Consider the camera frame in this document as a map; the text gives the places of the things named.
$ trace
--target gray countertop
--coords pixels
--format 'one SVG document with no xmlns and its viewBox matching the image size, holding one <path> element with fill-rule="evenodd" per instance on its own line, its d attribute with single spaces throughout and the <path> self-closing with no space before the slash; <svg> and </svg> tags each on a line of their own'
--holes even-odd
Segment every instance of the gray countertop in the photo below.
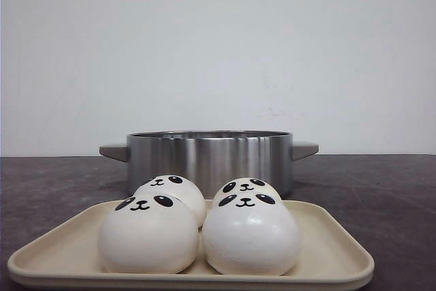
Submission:
<svg viewBox="0 0 436 291">
<path fill-rule="evenodd" d="M 436 290 L 436 156 L 316 155 L 287 199 L 329 211 L 374 257 L 362 290 Z M 104 157 L 1 159 L 1 289 L 14 251 L 86 208 L 125 198 L 124 163 Z"/>
</svg>

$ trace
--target white wall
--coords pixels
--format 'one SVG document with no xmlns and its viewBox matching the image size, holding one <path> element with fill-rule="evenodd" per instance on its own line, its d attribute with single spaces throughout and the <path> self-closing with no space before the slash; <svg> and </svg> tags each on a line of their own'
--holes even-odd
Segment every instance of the white wall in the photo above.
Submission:
<svg viewBox="0 0 436 291">
<path fill-rule="evenodd" d="M 436 153 L 436 0 L 2 2 L 2 156 L 169 129 Z"/>
</svg>

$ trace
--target pot handle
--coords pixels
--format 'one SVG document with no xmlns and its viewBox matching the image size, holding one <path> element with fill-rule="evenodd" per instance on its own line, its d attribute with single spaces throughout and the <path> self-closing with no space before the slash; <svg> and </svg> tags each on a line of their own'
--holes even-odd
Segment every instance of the pot handle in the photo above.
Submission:
<svg viewBox="0 0 436 291">
<path fill-rule="evenodd" d="M 294 141 L 292 147 L 292 161 L 308 157 L 316 154 L 320 150 L 320 146 L 316 143 L 305 141 Z"/>
<path fill-rule="evenodd" d="M 108 144 L 99 148 L 100 155 L 104 157 L 127 162 L 127 147 L 125 144 Z"/>
</svg>

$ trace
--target metal pot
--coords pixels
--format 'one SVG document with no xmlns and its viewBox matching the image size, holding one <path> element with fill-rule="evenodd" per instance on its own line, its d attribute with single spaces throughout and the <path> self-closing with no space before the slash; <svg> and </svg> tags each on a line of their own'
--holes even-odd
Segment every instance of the metal pot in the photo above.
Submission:
<svg viewBox="0 0 436 291">
<path fill-rule="evenodd" d="M 181 131 L 130 134 L 127 146 L 102 146 L 99 152 L 127 162 L 130 194 L 153 177 L 176 174 L 211 199 L 239 177 L 264 180 L 286 194 L 292 190 L 292 162 L 318 149 L 317 144 L 293 142 L 288 132 Z"/>
</svg>

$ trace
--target tray rim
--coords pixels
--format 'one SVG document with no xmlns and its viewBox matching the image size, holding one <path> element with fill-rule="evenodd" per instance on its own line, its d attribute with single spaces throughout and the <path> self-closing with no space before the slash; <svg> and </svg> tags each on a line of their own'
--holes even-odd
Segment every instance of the tray rim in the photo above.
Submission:
<svg viewBox="0 0 436 291">
<path fill-rule="evenodd" d="M 373 275 L 373 271 L 375 268 L 375 263 L 373 257 L 370 253 L 322 206 L 317 204 L 313 204 L 310 202 L 299 201 L 299 200 L 282 200 L 284 203 L 296 203 L 303 206 L 313 207 L 317 210 L 321 211 L 324 215 L 329 216 L 331 221 L 335 224 L 335 227 L 340 229 L 342 233 L 348 236 L 348 239 L 359 248 L 360 252 L 364 254 L 367 259 L 367 266 L 362 269 L 360 272 L 351 275 L 348 278 L 331 278 L 331 279 L 297 279 L 291 276 L 275 276 L 275 275 L 205 275 L 205 274 L 145 274 L 145 273 L 81 273 L 81 274 L 54 274 L 54 273 L 45 273 L 45 272 L 34 272 L 29 271 L 27 269 L 20 268 L 16 263 L 16 257 L 18 257 L 22 252 L 32 247 L 35 243 L 37 243 L 40 239 L 52 234 L 56 230 L 62 229 L 65 225 L 68 225 L 71 221 L 74 221 L 78 216 L 84 215 L 88 211 L 92 211 L 95 207 L 107 205 L 109 203 L 119 203 L 122 200 L 113 200 L 108 202 L 101 202 L 99 204 L 94 204 L 89 208 L 81 211 L 80 213 L 74 215 L 69 218 L 62 224 L 59 224 L 57 227 L 49 230 L 43 235 L 39 236 L 35 240 L 27 243 L 25 246 L 16 250 L 7 261 L 7 268 L 10 272 L 10 276 L 15 281 L 18 279 L 52 279 L 56 278 L 57 280 L 125 280 L 125 281 L 209 281 L 209 282 L 242 282 L 242 283 L 256 283 L 256 282 L 274 282 L 278 284 L 347 284 L 355 281 L 369 281 Z"/>
</svg>

